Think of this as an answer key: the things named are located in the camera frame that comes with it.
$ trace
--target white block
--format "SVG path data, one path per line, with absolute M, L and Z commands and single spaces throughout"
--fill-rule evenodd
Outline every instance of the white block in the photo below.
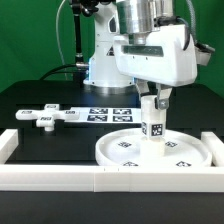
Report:
M 95 192 L 129 192 L 129 188 L 130 169 L 117 166 L 95 168 Z
M 93 191 L 94 169 L 84 166 L 3 165 L 0 190 Z
M 18 131 L 7 129 L 0 136 L 0 164 L 4 164 L 18 146 Z

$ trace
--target black cable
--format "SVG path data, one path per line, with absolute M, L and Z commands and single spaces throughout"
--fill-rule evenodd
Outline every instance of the black cable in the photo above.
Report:
M 187 50 L 187 48 L 190 44 L 190 40 L 191 40 L 191 32 L 190 32 L 189 24 L 185 19 L 183 19 L 179 16 L 177 17 L 177 21 L 184 23 L 186 26 L 186 41 L 185 41 L 184 48 L 183 48 L 183 50 L 185 51 L 185 50 Z
M 44 80 L 45 78 L 47 78 L 48 76 L 50 76 L 54 72 L 57 72 L 59 70 L 65 69 L 65 68 L 76 68 L 76 65 L 75 64 L 67 64 L 67 65 L 62 65 L 62 66 L 59 66 L 57 68 L 54 68 L 54 69 L 48 71 L 46 74 L 44 74 L 39 80 Z
M 54 74 L 65 74 L 65 72 L 52 72 L 52 73 L 48 74 L 47 76 L 45 76 L 44 79 L 46 79 L 47 77 L 49 77 L 51 75 L 54 75 Z

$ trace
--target table surface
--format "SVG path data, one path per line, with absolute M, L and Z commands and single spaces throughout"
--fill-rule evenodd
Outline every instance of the table surface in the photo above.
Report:
M 95 142 L 111 131 L 140 125 L 66 125 L 46 134 L 33 121 L 17 121 L 19 109 L 47 103 L 74 107 L 139 107 L 137 93 L 102 95 L 74 82 L 22 81 L 0 93 L 0 131 L 19 130 L 20 146 L 9 164 L 95 165 Z M 224 136 L 224 100 L 202 85 L 174 88 L 167 128 L 200 138 L 201 131 Z M 223 223 L 224 194 L 0 192 L 1 223 Z

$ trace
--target white plastic piece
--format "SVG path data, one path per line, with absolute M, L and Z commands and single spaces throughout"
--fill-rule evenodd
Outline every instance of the white plastic piece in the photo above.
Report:
M 140 140 L 140 161 L 143 166 L 153 163 L 165 156 L 165 139 L 154 138 L 147 139 L 142 137 Z
M 130 190 L 130 169 L 120 170 L 118 167 L 97 167 L 94 174 L 94 191 L 118 191 Z
M 59 104 L 46 104 L 44 110 L 19 110 L 16 113 L 18 120 L 37 120 L 37 127 L 44 127 L 45 131 L 53 131 L 55 120 L 77 120 L 79 119 L 79 111 L 59 110 Z
M 157 110 L 155 108 L 156 96 L 141 97 L 141 117 L 143 133 L 147 138 L 164 136 L 166 128 L 166 110 Z M 153 130 L 153 125 L 159 125 L 160 131 Z
M 224 144 L 213 132 L 202 132 L 201 141 L 212 153 L 215 166 L 224 166 Z
M 18 146 L 18 131 L 7 129 L 0 136 L 0 164 L 4 164 Z
M 2 191 L 224 192 L 223 167 L 2 165 Z
M 202 52 L 197 47 L 195 47 L 195 53 L 197 64 L 207 66 L 211 58 L 211 53 Z
M 147 47 L 141 53 L 125 53 L 129 46 L 127 35 L 114 37 L 116 64 L 121 74 L 169 86 L 191 84 L 197 76 L 195 48 L 191 37 L 187 50 L 185 44 L 185 25 L 162 26 L 160 31 L 151 32 L 146 38 Z
M 158 155 L 146 152 L 141 148 L 142 133 L 140 128 L 124 129 L 109 133 L 96 143 L 96 161 L 101 166 L 143 166 L 143 167 L 203 167 L 210 166 L 211 153 L 198 139 L 175 131 L 166 130 L 165 154 L 162 147 L 156 144 L 149 146 L 148 150 L 159 149 Z M 141 150 L 148 158 L 141 160 Z
M 84 166 L 3 165 L 0 190 L 94 191 L 94 169 Z

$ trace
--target white cylinder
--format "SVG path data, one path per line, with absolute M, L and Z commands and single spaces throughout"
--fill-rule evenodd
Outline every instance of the white cylinder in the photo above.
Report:
M 141 165 L 152 165 L 154 161 L 157 161 L 165 154 L 165 139 L 153 138 L 147 139 L 142 137 L 140 144 L 140 161 Z
M 141 98 L 142 132 L 147 138 L 162 137 L 166 129 L 166 110 L 155 108 L 156 96 Z

